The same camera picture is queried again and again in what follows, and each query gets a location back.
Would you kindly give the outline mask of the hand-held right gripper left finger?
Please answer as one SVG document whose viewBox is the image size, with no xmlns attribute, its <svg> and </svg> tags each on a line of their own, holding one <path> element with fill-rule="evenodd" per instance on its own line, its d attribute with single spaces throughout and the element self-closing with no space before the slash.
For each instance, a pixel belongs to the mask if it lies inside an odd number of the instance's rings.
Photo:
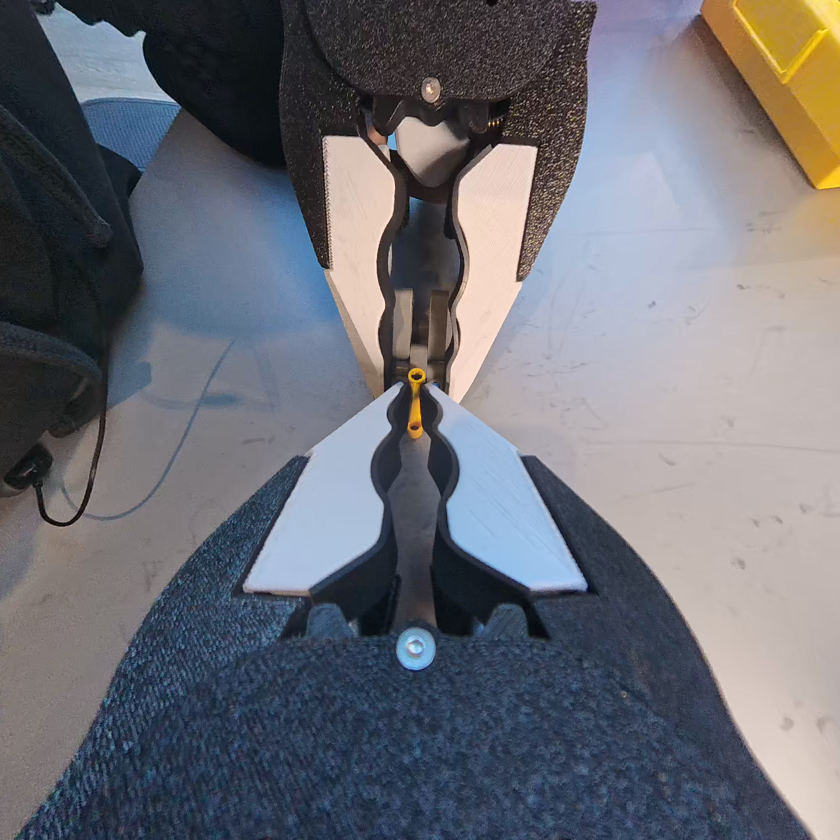
<svg viewBox="0 0 840 840">
<path fill-rule="evenodd" d="M 243 583 L 253 594 L 315 595 L 372 549 L 385 504 L 371 468 L 392 431 L 387 413 L 404 385 L 355 414 L 308 452 L 308 462 Z"/>
</svg>

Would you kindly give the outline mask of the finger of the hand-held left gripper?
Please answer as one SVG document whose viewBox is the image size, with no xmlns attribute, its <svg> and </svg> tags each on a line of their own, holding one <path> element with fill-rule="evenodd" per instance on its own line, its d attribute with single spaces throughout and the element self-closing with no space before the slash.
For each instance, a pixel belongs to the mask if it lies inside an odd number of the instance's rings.
<svg viewBox="0 0 840 840">
<path fill-rule="evenodd" d="M 385 299 L 377 260 L 394 217 L 396 178 L 385 162 L 389 154 L 360 136 L 325 137 L 322 156 L 329 241 L 324 273 L 364 379 L 378 397 L 385 390 L 379 338 Z"/>
<path fill-rule="evenodd" d="M 464 268 L 452 310 L 458 347 L 448 365 L 448 395 L 457 403 L 520 290 L 518 266 L 537 155 L 527 144 L 489 146 L 455 181 L 453 221 Z"/>
</svg>

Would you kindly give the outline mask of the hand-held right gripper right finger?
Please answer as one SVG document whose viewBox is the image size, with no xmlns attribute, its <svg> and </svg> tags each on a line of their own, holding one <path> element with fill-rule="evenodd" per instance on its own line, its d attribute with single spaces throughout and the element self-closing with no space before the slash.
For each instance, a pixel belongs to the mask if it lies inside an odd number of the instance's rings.
<svg viewBox="0 0 840 840">
<path fill-rule="evenodd" d="M 425 391 L 438 525 L 456 555 L 525 595 L 588 585 L 517 448 L 437 386 Z"/>
</svg>

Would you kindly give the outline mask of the grey and yellow brick assembly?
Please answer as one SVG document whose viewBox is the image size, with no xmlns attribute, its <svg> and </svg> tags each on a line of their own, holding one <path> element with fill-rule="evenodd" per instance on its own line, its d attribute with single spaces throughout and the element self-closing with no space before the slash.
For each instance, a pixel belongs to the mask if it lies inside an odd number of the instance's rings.
<svg viewBox="0 0 840 840">
<path fill-rule="evenodd" d="M 422 318 L 414 316 L 413 290 L 395 290 L 391 383 L 407 381 L 410 370 L 420 368 L 428 382 L 448 392 L 449 363 L 455 345 L 455 329 L 446 290 L 431 292 L 427 314 Z"/>
</svg>

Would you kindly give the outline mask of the grey desk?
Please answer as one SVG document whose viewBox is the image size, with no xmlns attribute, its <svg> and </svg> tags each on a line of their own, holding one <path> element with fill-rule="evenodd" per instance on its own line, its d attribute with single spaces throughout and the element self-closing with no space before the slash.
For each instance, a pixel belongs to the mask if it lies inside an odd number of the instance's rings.
<svg viewBox="0 0 840 840">
<path fill-rule="evenodd" d="M 464 405 L 645 559 L 750 747 L 838 838 L 838 191 L 699 18 L 600 2 L 581 161 Z M 284 171 L 190 115 L 133 196 L 89 516 L 2 500 L 2 838 L 44 800 L 154 599 L 371 399 Z"/>
</svg>

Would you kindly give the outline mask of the grey fabric seat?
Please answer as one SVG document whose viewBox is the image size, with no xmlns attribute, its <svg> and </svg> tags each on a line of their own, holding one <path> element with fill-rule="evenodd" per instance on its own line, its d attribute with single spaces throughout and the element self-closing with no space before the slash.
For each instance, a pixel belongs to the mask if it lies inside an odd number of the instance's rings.
<svg viewBox="0 0 840 840">
<path fill-rule="evenodd" d="M 181 107 L 147 98 L 94 98 L 80 108 L 94 140 L 144 172 Z"/>
</svg>

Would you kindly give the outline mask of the person's black hoodie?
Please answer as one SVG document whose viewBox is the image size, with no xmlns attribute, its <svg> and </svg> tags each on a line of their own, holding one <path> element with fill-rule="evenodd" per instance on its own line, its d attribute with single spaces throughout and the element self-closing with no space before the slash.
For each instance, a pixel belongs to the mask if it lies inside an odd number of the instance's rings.
<svg viewBox="0 0 840 840">
<path fill-rule="evenodd" d="M 29 2 L 1 3 L 1 475 L 103 417 L 112 336 L 143 270 L 133 164 L 98 146 Z"/>
</svg>

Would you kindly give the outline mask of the yellow plastic bin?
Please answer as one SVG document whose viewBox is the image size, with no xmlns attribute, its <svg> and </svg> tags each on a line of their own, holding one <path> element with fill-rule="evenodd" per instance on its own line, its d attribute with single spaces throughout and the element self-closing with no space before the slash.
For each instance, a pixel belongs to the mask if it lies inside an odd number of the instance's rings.
<svg viewBox="0 0 840 840">
<path fill-rule="evenodd" d="M 701 16 L 816 189 L 839 186 L 839 3 L 705 1 Z"/>
</svg>

